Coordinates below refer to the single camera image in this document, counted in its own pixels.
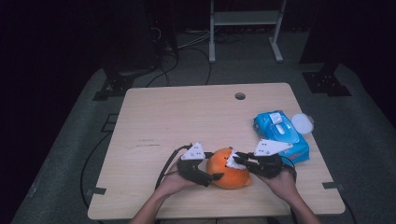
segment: hole in table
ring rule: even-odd
[[[245,98],[247,98],[247,97],[246,97],[246,95],[245,95],[244,93],[242,93],[242,92],[237,92],[237,93],[235,94],[235,98],[236,98],[237,100],[245,100]]]

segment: tissue box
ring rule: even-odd
[[[259,114],[254,119],[253,128],[260,138],[293,144],[292,148],[279,152],[280,156],[293,163],[309,160],[308,143],[281,110]]]

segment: forearm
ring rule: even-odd
[[[167,195],[161,194],[159,191],[154,193],[143,204],[129,224],[152,224],[155,222],[158,210],[160,210],[163,202],[168,198]]]
[[[300,220],[303,224],[320,223],[318,217],[314,214],[314,212],[312,212],[312,210],[300,197],[300,195],[296,196],[294,199],[288,200],[287,203],[294,211],[295,215],[297,216],[297,219]]]

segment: wooden table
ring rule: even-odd
[[[235,98],[245,94],[244,100]],[[254,151],[252,128],[260,113],[281,109],[288,117],[302,112],[287,83],[130,89],[120,111],[88,215],[91,219],[131,218],[154,191],[158,175],[178,147],[199,141],[204,151],[233,147]],[[345,211],[312,134],[304,136],[310,160],[296,164],[297,188],[316,214]],[[205,170],[205,161],[200,165]],[[252,185],[185,189],[170,197],[158,218],[263,217],[288,215],[290,209],[252,175]]]

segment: dark background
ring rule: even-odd
[[[276,7],[273,1],[244,2],[219,1],[217,7]],[[14,216],[105,56],[136,68],[150,67],[161,56],[151,41],[142,42],[149,40],[150,26],[173,23],[180,32],[208,28],[208,2],[175,0],[172,6],[164,10],[161,4],[141,0],[1,1],[0,62],[6,80],[1,88],[1,223]],[[311,28],[302,63],[323,63],[335,52],[340,63],[358,74],[393,125],[394,9],[390,1],[296,0],[288,2],[282,24],[285,31]],[[124,38],[134,41],[125,46]]]

